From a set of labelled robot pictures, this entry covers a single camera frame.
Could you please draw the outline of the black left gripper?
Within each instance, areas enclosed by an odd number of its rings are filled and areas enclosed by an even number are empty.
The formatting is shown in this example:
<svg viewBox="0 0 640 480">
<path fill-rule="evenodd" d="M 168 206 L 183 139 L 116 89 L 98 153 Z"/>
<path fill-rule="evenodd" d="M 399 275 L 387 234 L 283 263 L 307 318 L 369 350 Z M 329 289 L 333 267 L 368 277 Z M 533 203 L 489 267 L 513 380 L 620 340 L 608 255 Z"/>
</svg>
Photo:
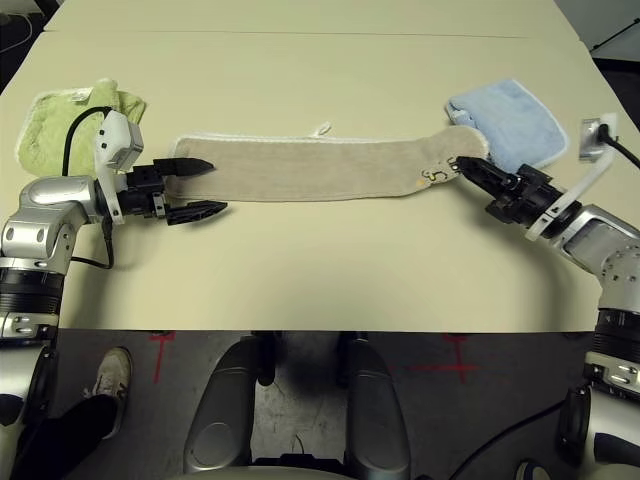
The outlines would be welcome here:
<svg viewBox="0 0 640 480">
<path fill-rule="evenodd" d="M 124 216 L 164 218 L 169 226 L 197 222 L 227 208 L 226 202 L 202 200 L 179 207 L 165 208 L 164 180 L 166 176 L 191 177 L 209 173 L 215 166 L 202 159 L 174 157 L 154 159 L 153 165 L 134 167 L 125 174 L 125 189 L 118 193 Z"/>
</svg>

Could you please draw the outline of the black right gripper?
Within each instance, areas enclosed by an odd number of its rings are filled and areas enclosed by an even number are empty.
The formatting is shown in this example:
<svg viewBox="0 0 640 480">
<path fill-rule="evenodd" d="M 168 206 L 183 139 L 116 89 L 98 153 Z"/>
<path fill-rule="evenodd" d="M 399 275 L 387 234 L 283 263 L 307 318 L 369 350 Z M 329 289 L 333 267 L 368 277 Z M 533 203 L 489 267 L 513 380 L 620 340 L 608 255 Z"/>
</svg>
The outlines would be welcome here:
<svg viewBox="0 0 640 480">
<path fill-rule="evenodd" d="M 467 180 L 494 197 L 486 211 L 505 224 L 529 228 L 562 195 L 550 176 L 529 165 L 507 173 L 482 158 L 458 156 L 456 164 Z"/>
</svg>

